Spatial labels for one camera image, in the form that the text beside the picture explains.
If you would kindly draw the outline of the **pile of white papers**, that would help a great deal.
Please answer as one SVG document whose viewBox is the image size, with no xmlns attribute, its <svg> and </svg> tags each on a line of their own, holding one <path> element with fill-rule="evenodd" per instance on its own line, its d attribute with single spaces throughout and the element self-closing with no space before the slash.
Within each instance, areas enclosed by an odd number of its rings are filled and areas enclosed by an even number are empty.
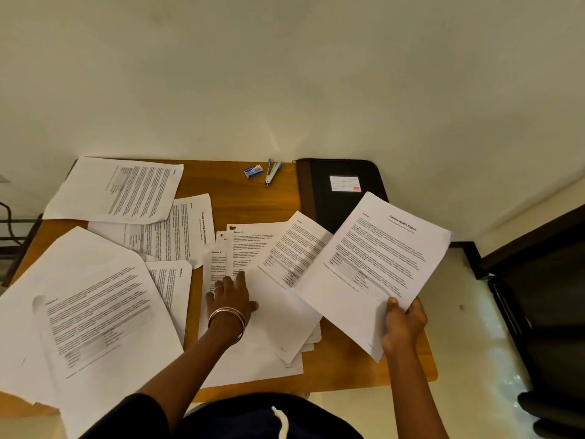
<svg viewBox="0 0 585 439">
<path fill-rule="evenodd" d="M 225 233 L 226 231 L 217 231 L 216 244 L 208 248 L 204 254 L 198 338 L 201 338 L 208 328 L 205 296 L 208 292 L 214 291 L 215 282 L 223 279 L 225 275 Z M 302 353 L 312 351 L 314 344 L 321 341 L 321 338 L 321 326 L 318 324 L 300 352 L 290 364 L 287 364 L 274 353 L 272 348 L 260 344 L 259 334 L 254 334 L 252 329 L 248 329 L 243 339 L 223 354 L 202 388 L 301 375 L 303 374 Z"/>
</svg>

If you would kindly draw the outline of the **black cushioned seat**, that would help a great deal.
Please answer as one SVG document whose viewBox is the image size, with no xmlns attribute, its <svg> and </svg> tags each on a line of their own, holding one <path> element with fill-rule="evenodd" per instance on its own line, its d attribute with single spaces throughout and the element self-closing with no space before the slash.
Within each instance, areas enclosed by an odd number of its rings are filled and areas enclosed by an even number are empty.
<svg viewBox="0 0 585 439">
<path fill-rule="evenodd" d="M 585 439 L 585 401 L 538 391 L 525 391 L 517 401 L 537 418 L 532 428 L 542 439 Z"/>
</svg>

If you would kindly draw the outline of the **thin metal wrist bangles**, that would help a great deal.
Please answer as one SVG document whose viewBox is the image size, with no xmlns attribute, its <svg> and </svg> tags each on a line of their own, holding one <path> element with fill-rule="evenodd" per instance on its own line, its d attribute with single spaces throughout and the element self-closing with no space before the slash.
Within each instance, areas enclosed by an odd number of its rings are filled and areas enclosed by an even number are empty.
<svg viewBox="0 0 585 439">
<path fill-rule="evenodd" d="M 230 345 L 235 345 L 242 339 L 246 326 L 244 315 L 231 307 L 218 308 L 208 317 L 208 329 L 221 331 L 230 340 Z"/>
</svg>

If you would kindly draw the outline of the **person's right forearm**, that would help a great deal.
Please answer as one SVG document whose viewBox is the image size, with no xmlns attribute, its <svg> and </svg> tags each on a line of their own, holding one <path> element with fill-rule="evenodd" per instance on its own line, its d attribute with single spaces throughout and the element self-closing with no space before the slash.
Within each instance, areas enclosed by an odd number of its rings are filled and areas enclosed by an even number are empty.
<svg viewBox="0 0 585 439">
<path fill-rule="evenodd" d="M 399 439 L 449 439 L 415 347 L 385 350 Z"/>
</svg>

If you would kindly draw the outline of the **person's right hand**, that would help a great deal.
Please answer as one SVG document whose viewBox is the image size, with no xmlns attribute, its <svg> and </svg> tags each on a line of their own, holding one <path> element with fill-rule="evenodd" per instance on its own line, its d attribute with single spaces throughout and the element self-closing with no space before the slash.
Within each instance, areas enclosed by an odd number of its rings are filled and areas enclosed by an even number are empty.
<svg viewBox="0 0 585 439">
<path fill-rule="evenodd" d="M 403 316 L 387 316 L 386 310 L 386 333 L 382 339 L 382 346 L 388 359 L 406 351 L 414 354 L 416 342 L 428 323 L 428 317 L 419 297 L 416 297 L 403 311 Z"/>
</svg>

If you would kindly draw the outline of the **blank white paper sheet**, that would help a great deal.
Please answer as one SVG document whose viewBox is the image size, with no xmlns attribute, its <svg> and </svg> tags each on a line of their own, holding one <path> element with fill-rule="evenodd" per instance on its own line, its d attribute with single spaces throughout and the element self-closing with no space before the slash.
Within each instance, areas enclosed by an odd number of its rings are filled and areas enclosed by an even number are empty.
<svg viewBox="0 0 585 439">
<path fill-rule="evenodd" d="M 59 237 L 0 297 L 0 391 L 57 408 L 53 384 L 32 322 L 41 279 L 61 271 L 74 277 L 83 267 L 140 255 L 75 227 Z"/>
</svg>

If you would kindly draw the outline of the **white drawstring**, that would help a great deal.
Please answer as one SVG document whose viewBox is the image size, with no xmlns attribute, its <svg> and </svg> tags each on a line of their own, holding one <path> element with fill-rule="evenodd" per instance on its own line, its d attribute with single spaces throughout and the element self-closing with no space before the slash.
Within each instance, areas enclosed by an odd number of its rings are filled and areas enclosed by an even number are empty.
<svg viewBox="0 0 585 439">
<path fill-rule="evenodd" d="M 288 439 L 289 434 L 289 419 L 286 414 L 282 411 L 277 409 L 276 407 L 271 407 L 273 414 L 275 417 L 280 421 L 280 429 L 278 432 L 278 439 Z"/>
</svg>

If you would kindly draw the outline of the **black zip document folder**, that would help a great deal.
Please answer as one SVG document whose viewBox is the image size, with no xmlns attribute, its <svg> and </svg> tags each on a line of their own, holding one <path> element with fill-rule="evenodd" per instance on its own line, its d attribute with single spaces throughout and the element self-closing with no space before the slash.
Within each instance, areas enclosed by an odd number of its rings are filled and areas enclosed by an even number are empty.
<svg viewBox="0 0 585 439">
<path fill-rule="evenodd" d="M 299 159 L 296 172 L 301 211 L 334 234 L 366 192 L 388 201 L 374 162 L 350 159 Z"/>
</svg>

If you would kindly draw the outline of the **dark metal chair frame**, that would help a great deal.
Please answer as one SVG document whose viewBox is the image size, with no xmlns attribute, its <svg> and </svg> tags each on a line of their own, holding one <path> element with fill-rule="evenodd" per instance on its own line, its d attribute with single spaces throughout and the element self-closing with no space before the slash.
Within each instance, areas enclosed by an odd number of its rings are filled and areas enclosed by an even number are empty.
<svg viewBox="0 0 585 439">
<path fill-rule="evenodd" d="M 2 287 L 7 288 L 13 281 L 19 266 L 21 265 L 28 249 L 30 248 L 34 237 L 36 236 L 42 222 L 43 214 L 41 213 L 35 220 L 32 219 L 14 219 L 11 207 L 0 201 L 0 206 L 4 207 L 7 213 L 6 219 L 0 219 L 0 224 L 5 224 L 8 230 L 8 236 L 0 236 L 0 242 L 12 242 L 10 246 L 0 246 L 0 260 L 9 260 L 10 265 L 3 275 Z M 33 223 L 32 228 L 26 236 L 16 236 L 13 223 Z"/>
</svg>

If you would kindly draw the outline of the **dark wooden furniture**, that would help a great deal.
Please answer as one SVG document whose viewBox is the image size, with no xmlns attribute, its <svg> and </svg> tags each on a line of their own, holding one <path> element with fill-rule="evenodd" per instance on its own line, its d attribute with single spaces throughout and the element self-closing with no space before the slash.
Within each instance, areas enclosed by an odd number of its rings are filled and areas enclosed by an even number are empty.
<svg viewBox="0 0 585 439">
<path fill-rule="evenodd" d="M 486 280 L 538 391 L 585 401 L 585 205 L 482 257 Z"/>
</svg>

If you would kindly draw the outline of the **printed white paper sheet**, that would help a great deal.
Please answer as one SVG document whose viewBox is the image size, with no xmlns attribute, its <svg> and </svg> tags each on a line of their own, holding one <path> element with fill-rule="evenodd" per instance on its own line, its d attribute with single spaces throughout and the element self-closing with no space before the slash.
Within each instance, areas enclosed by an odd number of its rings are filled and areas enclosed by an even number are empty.
<svg viewBox="0 0 585 439">
<path fill-rule="evenodd" d="M 209 194 L 175 199 L 169 217 L 148 225 L 90 222 L 88 230 L 111 242 L 161 261 L 186 260 L 201 267 L 207 246 L 215 244 Z"/>
<path fill-rule="evenodd" d="M 259 303 L 250 325 L 287 364 L 322 318 L 299 296 L 296 285 L 331 238 L 325 228 L 296 212 L 245 268 L 250 297 Z"/>
<path fill-rule="evenodd" d="M 67 439 L 78 439 L 183 353 L 141 258 L 58 273 L 32 310 Z"/>
<path fill-rule="evenodd" d="M 225 273 L 235 279 L 259 251 L 282 232 L 286 222 L 229 223 L 225 233 Z"/>
<path fill-rule="evenodd" d="M 451 237 L 449 230 L 367 192 L 294 289 L 379 362 L 388 300 L 407 310 Z"/>
<path fill-rule="evenodd" d="M 186 260 L 146 262 L 150 275 L 184 343 L 192 267 Z"/>
<path fill-rule="evenodd" d="M 43 219 L 165 221 L 183 172 L 183 164 L 80 157 L 48 203 Z"/>
</svg>

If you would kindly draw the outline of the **dark navy garment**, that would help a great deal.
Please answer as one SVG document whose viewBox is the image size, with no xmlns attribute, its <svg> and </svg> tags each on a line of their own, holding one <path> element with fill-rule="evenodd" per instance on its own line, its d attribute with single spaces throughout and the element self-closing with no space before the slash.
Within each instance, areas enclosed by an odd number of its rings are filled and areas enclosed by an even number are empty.
<svg viewBox="0 0 585 439">
<path fill-rule="evenodd" d="M 272 406 L 289 419 L 288 439 L 363 439 L 349 423 L 309 400 L 274 392 L 203 403 L 186 413 L 174 431 L 153 398 L 135 393 L 80 439 L 278 439 L 280 421 Z"/>
</svg>

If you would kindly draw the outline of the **person's left hand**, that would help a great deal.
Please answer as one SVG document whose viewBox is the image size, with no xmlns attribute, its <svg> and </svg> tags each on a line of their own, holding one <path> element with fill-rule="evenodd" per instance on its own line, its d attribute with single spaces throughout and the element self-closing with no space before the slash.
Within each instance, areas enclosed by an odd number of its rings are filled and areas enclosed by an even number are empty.
<svg viewBox="0 0 585 439">
<path fill-rule="evenodd" d="M 214 305 L 207 305 L 207 316 L 209 317 L 212 312 L 217 310 L 221 307 L 231 307 L 234 309 L 239 310 L 245 317 L 246 322 L 250 321 L 251 315 L 248 316 L 246 314 L 246 304 L 247 302 L 255 302 L 250 299 L 249 292 L 246 286 L 246 278 L 245 272 L 240 271 L 236 275 L 236 281 L 233 281 L 235 285 L 235 294 L 234 295 L 223 295 L 223 279 L 218 280 L 215 282 L 214 285 L 214 293 L 215 293 L 215 303 Z"/>
</svg>

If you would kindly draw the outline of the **person's left forearm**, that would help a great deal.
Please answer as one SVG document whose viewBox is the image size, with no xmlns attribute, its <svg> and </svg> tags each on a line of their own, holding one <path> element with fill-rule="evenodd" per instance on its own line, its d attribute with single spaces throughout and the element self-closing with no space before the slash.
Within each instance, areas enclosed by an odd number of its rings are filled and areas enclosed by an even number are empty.
<svg viewBox="0 0 585 439">
<path fill-rule="evenodd" d="M 162 408 L 174 431 L 222 355 L 231 346 L 221 331 L 208 329 L 187 351 L 141 387 Z"/>
</svg>

